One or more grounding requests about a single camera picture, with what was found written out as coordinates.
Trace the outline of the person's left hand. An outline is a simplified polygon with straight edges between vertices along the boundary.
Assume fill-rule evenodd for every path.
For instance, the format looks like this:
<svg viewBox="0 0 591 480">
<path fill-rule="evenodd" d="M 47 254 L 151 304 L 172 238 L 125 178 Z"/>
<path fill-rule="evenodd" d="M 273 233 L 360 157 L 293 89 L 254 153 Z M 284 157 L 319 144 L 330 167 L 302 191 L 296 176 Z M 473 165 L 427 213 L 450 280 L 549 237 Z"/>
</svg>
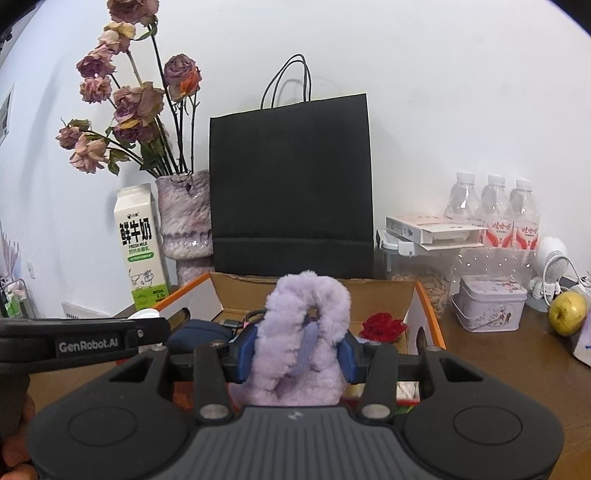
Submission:
<svg viewBox="0 0 591 480">
<path fill-rule="evenodd" d="M 2 459 L 8 472 L 1 476 L 2 480 L 37 480 L 36 469 L 29 464 L 30 455 L 26 446 L 26 433 L 31 419 L 35 415 L 35 403 L 29 394 L 23 405 L 19 430 L 8 437 L 2 446 Z"/>
</svg>

